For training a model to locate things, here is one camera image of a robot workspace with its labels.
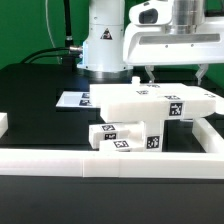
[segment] robot logo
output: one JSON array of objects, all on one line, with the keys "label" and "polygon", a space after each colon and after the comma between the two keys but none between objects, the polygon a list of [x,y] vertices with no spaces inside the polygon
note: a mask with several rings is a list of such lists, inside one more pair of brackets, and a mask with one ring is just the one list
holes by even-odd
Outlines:
[{"label": "robot logo", "polygon": [[108,28],[104,31],[104,33],[103,33],[103,35],[101,36],[100,39],[103,39],[103,40],[112,40],[112,36],[111,36],[110,31],[109,31]]}]

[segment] white edge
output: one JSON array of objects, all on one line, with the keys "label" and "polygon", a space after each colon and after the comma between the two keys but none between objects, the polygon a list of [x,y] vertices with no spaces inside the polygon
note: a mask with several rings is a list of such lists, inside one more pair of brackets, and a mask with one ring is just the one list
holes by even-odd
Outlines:
[{"label": "white edge", "polygon": [[224,179],[224,155],[0,149],[0,175]]}]

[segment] green wall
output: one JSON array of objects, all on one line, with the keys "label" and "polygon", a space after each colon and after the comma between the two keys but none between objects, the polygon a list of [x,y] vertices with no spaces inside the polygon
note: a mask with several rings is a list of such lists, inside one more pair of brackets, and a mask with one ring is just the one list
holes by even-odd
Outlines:
[{"label": "green wall", "polygon": [[[89,0],[70,0],[75,44],[82,44],[88,35]],[[126,0],[125,24],[128,10],[142,0]],[[207,8],[218,9],[219,0],[207,0]],[[63,0],[49,0],[49,19],[56,46],[64,46]],[[38,50],[51,48],[45,20],[45,0],[0,1],[0,69],[18,63]],[[55,59],[42,61],[56,63]],[[211,65],[207,75],[224,88],[224,65]]]}]

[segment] black tabletop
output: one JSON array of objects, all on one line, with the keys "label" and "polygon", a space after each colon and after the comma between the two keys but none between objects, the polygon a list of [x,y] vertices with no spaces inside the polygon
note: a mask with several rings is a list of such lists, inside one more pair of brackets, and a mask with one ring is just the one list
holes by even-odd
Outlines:
[{"label": "black tabletop", "polygon": [[[144,72],[136,74],[148,81]],[[157,82],[187,85],[196,84],[194,74],[155,71]],[[9,130],[0,147],[91,150],[88,125],[103,122],[99,111],[57,110],[55,105],[64,90],[88,91],[93,82],[59,65],[2,69],[0,112],[8,113]],[[206,78],[202,87],[223,94]],[[223,117],[208,120],[223,135]],[[203,153],[191,128],[189,123],[166,122],[163,151]],[[1,224],[218,224],[224,220],[223,207],[223,180],[0,176]]]}]

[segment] metal bracket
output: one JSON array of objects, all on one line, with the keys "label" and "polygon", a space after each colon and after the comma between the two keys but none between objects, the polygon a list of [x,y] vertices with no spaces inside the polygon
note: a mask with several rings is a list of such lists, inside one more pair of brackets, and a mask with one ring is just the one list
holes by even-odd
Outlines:
[{"label": "metal bracket", "polygon": [[152,66],[152,65],[145,66],[145,71],[148,74],[151,83],[154,83],[154,81],[155,81],[155,76],[152,73],[153,70],[154,70],[154,66]]},{"label": "metal bracket", "polygon": [[198,69],[197,73],[195,74],[195,76],[197,77],[198,85],[200,86],[203,76],[208,71],[209,65],[208,64],[200,64],[198,66],[199,66],[199,69]]}]

